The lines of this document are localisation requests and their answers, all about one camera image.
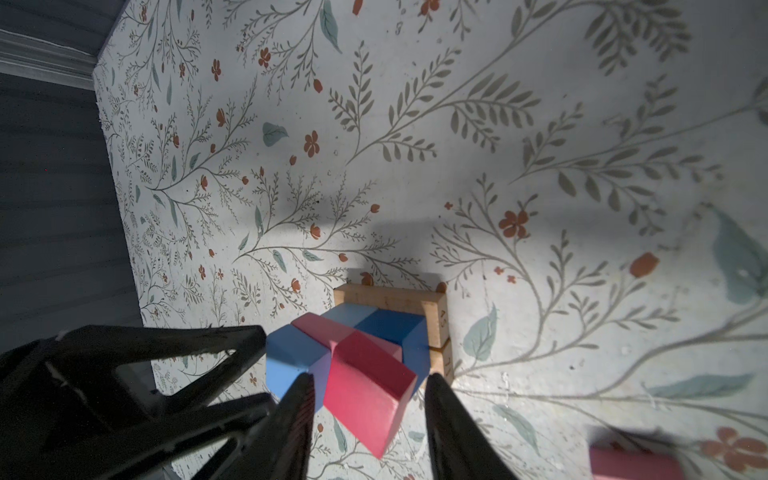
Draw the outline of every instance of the gray wall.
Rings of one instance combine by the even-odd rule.
[[[2,0],[0,28],[96,55],[124,0]]]
[[[141,326],[94,92],[0,75],[0,352]]]

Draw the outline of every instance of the cube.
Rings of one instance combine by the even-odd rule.
[[[357,329],[402,347],[402,363],[417,376],[416,388],[429,374],[429,344],[424,316],[377,310],[357,324]]]
[[[323,316],[334,322],[354,328],[358,323],[362,322],[363,319],[375,311],[377,311],[377,308],[374,306],[341,303],[325,312]]]
[[[315,412],[323,397],[331,367],[331,351],[293,325],[285,325],[266,336],[266,387],[282,398],[300,373],[315,380]]]
[[[397,433],[416,374],[361,332],[336,345],[324,405],[376,458]]]
[[[662,454],[616,452],[591,447],[594,480],[685,480],[674,457]]]
[[[336,345],[338,345],[339,342],[355,331],[355,329],[350,326],[342,325],[341,323],[334,322],[331,319],[327,319],[314,313],[303,314],[292,321],[291,325],[312,337],[316,342],[331,349],[331,354],[333,354],[333,349],[336,348]],[[398,362],[402,361],[402,348],[400,348],[400,345],[387,342],[386,340],[369,335],[368,333],[365,333],[364,335],[368,337],[368,340],[374,342],[379,348],[394,357],[395,360]]]

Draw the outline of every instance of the stacked blocks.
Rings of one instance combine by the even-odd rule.
[[[324,405],[373,456],[382,458],[415,387],[414,372],[353,332],[333,350]]]
[[[293,325],[285,325],[266,336],[266,387],[282,398],[300,373],[315,380],[315,412],[323,397],[331,366],[331,351]]]
[[[355,331],[355,329],[350,326],[334,322],[331,319],[315,315],[314,313],[303,314],[292,321],[291,325],[312,337],[316,342],[331,349],[331,352],[333,352],[342,340]],[[364,333],[363,335],[368,337],[368,340],[374,342],[380,349],[394,357],[395,360],[398,362],[402,361],[402,348],[399,345],[376,338],[367,333]]]
[[[427,324],[423,316],[377,310],[358,323],[357,329],[400,345],[403,364],[416,374],[416,386],[422,384],[430,368]]]

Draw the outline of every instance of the red flower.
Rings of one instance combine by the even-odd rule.
[[[306,140],[306,143],[304,144],[304,151],[307,155],[310,156],[310,158],[314,157],[315,154],[320,152],[320,146],[317,144],[317,131],[312,130],[312,134],[305,135],[304,140]]]
[[[528,213],[523,210],[519,214],[515,215],[514,212],[507,210],[504,212],[504,218],[498,222],[498,227],[504,229],[504,236],[507,238],[513,238],[515,234],[519,238],[526,238],[528,231],[523,227],[528,222]]]
[[[629,267],[629,273],[635,278],[642,278],[646,275],[650,275],[660,260],[651,252],[646,252],[640,255],[632,262]]]
[[[221,75],[221,62],[214,59],[214,66],[210,68],[210,72],[214,74],[214,80],[219,81],[219,75]]]
[[[268,48],[265,48],[261,51],[261,58],[259,58],[259,65],[264,66],[264,68],[268,68],[270,66],[270,59],[272,58],[272,54],[270,53],[270,50]]]
[[[747,466],[761,470],[768,468],[768,458],[765,456],[768,452],[766,444],[749,437],[737,439],[738,436],[739,432],[735,429],[720,427],[717,429],[717,438],[720,441],[701,442],[701,452],[710,457],[722,455],[728,468],[735,472],[743,472]]]

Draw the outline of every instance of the white molding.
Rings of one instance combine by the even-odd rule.
[[[95,66],[83,51],[0,30],[0,73],[94,90]]]

